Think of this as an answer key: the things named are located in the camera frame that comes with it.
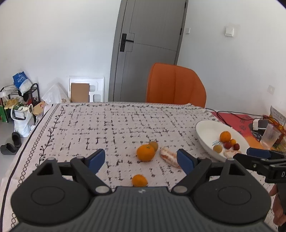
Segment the right hand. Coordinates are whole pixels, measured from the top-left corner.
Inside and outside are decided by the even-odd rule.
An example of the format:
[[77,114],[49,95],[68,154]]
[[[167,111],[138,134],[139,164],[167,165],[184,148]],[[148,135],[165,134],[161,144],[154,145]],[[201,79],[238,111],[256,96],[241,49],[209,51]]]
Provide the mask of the right hand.
[[274,185],[270,191],[270,196],[275,196],[273,202],[274,224],[282,226],[286,221],[286,215],[283,213],[283,208],[280,201],[279,191],[277,185]]

